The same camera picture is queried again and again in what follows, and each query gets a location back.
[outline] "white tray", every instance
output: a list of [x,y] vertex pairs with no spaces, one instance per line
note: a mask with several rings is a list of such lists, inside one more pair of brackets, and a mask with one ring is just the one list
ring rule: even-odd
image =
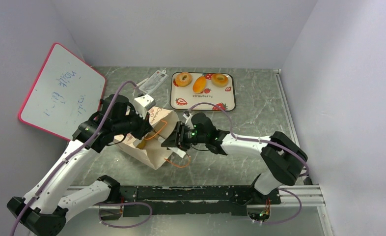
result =
[[[172,108],[177,110],[187,110],[194,104],[199,102],[209,102],[215,105],[223,104],[226,111],[232,111],[235,109],[235,90],[233,87],[233,79],[229,74],[224,74],[229,82],[223,88],[213,85],[210,77],[214,73],[190,73],[193,77],[192,82],[186,87],[179,87],[175,83],[175,78],[181,72],[174,73],[171,82],[171,96],[170,105]],[[193,92],[193,84],[200,76],[205,76],[208,80],[206,81],[206,89],[203,93]],[[195,107],[193,110],[200,111],[214,111],[216,108],[210,105],[202,104]]]

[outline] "marble pattern surface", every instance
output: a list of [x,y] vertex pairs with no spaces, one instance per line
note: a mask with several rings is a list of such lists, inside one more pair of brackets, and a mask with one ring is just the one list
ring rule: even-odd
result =
[[[105,96],[114,94],[123,81],[139,82],[155,71],[166,69],[169,78],[151,95],[157,106],[172,109],[169,104],[171,76],[175,72],[228,73],[234,79],[236,109],[229,112],[234,131],[242,135],[266,136],[282,131],[289,137],[285,107],[278,82],[272,70],[230,68],[161,68],[161,67],[94,67],[107,79]],[[132,98],[131,86],[120,94]],[[205,112],[213,124],[229,130],[228,119],[219,112]],[[83,168],[72,185],[87,186],[99,176],[109,175],[121,185],[237,185],[251,184],[256,176],[268,170],[261,157],[246,155],[215,155],[208,151],[189,150],[190,166],[184,169],[164,163],[158,170],[142,164],[117,147],[106,147],[99,157]],[[187,158],[173,156],[171,160],[183,165]]]

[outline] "brown paper bag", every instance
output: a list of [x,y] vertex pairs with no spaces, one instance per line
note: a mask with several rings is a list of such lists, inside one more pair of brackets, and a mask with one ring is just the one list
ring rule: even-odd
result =
[[[161,128],[163,128],[163,126],[165,126],[159,134],[146,141],[143,149],[137,148],[141,140],[134,138],[130,134],[127,135],[123,142],[117,144],[117,146],[135,159],[156,170],[164,164],[165,158],[168,159],[173,152],[171,150],[167,150],[165,147],[161,147],[161,142],[163,140],[162,138],[166,139],[172,133],[176,123],[179,121],[179,118],[174,111],[159,107],[153,107],[148,112],[150,113],[150,124],[154,128],[154,131],[147,136],[151,137],[155,134],[155,132],[158,132]],[[121,141],[122,138],[123,135],[117,135],[115,136],[114,141],[117,143]],[[177,150],[175,150],[177,154],[183,157],[185,152]]]

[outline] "whiteboard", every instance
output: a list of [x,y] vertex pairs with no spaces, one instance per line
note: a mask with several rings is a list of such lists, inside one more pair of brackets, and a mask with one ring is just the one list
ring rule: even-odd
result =
[[98,111],[106,79],[62,45],[50,49],[18,114],[20,121],[64,139]]

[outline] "donut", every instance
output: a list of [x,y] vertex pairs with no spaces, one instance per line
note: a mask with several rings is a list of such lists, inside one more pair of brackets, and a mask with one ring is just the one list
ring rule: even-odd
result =
[[192,75],[189,72],[181,72],[176,76],[176,84],[180,87],[186,87],[192,82]]
[[193,92],[201,93],[206,87],[206,78],[204,76],[200,76],[193,84]]
[[226,77],[224,74],[216,73],[212,75],[212,83],[217,87],[225,87],[229,83],[228,77]]

